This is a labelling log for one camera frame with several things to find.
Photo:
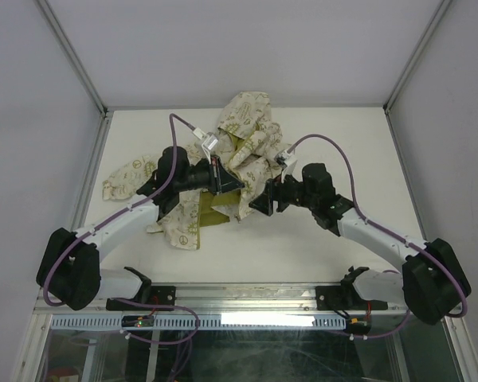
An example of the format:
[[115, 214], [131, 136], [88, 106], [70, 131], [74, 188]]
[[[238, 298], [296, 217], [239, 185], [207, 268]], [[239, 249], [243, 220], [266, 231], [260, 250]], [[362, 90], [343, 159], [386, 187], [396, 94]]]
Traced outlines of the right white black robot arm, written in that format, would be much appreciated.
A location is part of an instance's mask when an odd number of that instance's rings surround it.
[[344, 305], [358, 308], [372, 300], [403, 305], [428, 325], [457, 306], [466, 307], [472, 288], [452, 246], [443, 239], [403, 236], [361, 215], [353, 201], [335, 191], [325, 165], [306, 165], [301, 180], [291, 175], [267, 180], [249, 204], [266, 216], [290, 205], [307, 209], [321, 228], [365, 247], [394, 268], [350, 268], [340, 282]]

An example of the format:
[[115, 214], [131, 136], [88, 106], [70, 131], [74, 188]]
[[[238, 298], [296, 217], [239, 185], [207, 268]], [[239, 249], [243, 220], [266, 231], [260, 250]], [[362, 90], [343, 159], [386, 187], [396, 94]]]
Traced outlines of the cream green-printed hooded jacket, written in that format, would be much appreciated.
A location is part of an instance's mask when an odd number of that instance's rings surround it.
[[266, 92], [241, 92], [225, 106], [207, 144], [190, 144], [145, 154], [112, 172], [102, 184], [106, 201], [129, 201], [166, 188], [154, 198], [161, 232], [179, 249], [200, 247], [203, 227], [244, 220], [266, 181], [278, 176], [276, 156], [289, 145], [272, 119]]

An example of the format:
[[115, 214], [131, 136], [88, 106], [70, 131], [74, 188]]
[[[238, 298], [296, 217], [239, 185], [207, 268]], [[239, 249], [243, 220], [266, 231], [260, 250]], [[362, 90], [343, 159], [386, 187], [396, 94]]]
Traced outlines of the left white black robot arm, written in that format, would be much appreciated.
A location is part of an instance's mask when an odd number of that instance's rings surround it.
[[152, 281], [132, 267], [105, 270], [101, 267], [104, 258], [141, 228], [166, 217], [181, 193], [203, 189], [221, 195], [244, 186], [218, 156], [192, 165], [186, 150], [167, 147], [127, 206], [95, 224], [76, 231], [58, 228], [51, 234], [36, 276], [45, 302], [81, 310], [104, 298], [144, 308], [151, 301]]

